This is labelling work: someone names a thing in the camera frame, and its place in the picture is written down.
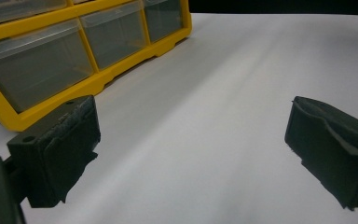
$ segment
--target dark background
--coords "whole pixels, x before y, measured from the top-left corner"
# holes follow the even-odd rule
[[[358,15],[358,0],[188,0],[190,12]]]

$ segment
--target white table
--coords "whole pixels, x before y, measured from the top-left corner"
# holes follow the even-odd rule
[[[28,223],[358,224],[283,140],[297,95],[358,118],[358,16],[192,16],[96,97],[99,157],[67,203],[25,200]]]

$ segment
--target yellow plastic frame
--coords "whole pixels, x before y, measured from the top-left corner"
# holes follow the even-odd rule
[[[109,7],[119,6],[133,0],[94,0],[90,2],[74,5],[72,0],[67,0],[68,6],[63,9],[51,11],[36,15],[30,18],[25,18],[17,21],[10,21],[0,24],[0,39],[21,35],[31,32],[36,29],[44,28],[51,24],[61,21],[67,21],[78,18],[79,16],[89,14],[94,11],[106,9]],[[97,63],[92,55],[92,51],[83,28],[79,33],[83,39],[83,44],[89,55],[94,74],[87,79],[76,83],[74,86],[48,98],[46,101],[31,107],[30,109],[18,114],[5,96],[0,92],[0,122],[11,131],[23,131],[39,119],[43,118],[60,104],[84,95],[96,95],[101,92],[106,83],[113,80],[114,77],[120,75],[136,64],[152,58],[154,56],[161,56],[162,54],[173,49],[175,44],[186,38],[191,33],[191,15],[188,8],[187,0],[180,0],[182,8],[183,28],[177,32],[168,35],[155,43],[151,43],[147,31],[145,12],[142,10],[142,21],[145,28],[146,47],[124,60],[113,64],[112,66],[100,71]]]

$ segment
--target yellow storage organizer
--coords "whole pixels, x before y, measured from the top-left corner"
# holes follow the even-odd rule
[[[187,0],[66,0],[66,7],[0,23],[0,122],[23,131],[173,49],[191,28]]]

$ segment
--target white surface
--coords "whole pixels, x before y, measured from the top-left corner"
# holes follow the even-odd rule
[[[175,49],[96,97],[102,142],[28,223],[356,223],[284,143],[291,101],[358,118],[358,16],[193,14]],[[0,155],[14,133],[0,126]]]

